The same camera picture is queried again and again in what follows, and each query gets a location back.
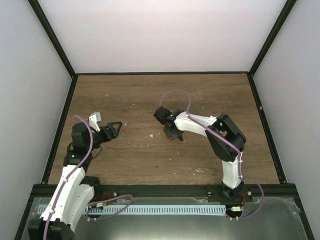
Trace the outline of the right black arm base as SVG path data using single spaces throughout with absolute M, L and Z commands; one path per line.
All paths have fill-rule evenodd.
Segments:
M 245 199 L 248 202 L 251 202 L 253 199 L 248 195 L 248 187 L 241 184 L 235 189 L 230 189 L 223 184 L 214 184 L 208 185 L 206 187 L 206 192 L 208 198 L 213 202 L 240 202 L 240 200 Z

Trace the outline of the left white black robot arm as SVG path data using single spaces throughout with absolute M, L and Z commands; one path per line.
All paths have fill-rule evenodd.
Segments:
M 91 202 L 102 196 L 98 177 L 87 176 L 92 151 L 118 137 L 122 122 L 106 126 L 90 120 L 72 127 L 72 142 L 67 147 L 62 174 L 47 208 L 38 219 L 30 221 L 27 231 L 31 240 L 73 240 L 77 224 Z

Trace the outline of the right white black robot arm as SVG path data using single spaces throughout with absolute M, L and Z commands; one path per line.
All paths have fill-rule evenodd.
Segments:
M 153 116 L 163 126 L 169 140 L 182 141 L 183 132 L 206 137 L 213 152 L 222 161 L 223 198 L 232 202 L 240 196 L 244 184 L 241 172 L 242 154 L 247 140 L 228 115 L 200 116 L 179 109 L 169 111 L 160 106 Z

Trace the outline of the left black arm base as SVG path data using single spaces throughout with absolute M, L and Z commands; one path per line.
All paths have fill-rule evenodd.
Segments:
M 93 198 L 90 202 L 98 202 L 102 200 L 108 200 L 115 197 L 115 192 L 117 191 L 117 187 L 115 185 L 107 185 L 94 183 L 93 184 Z

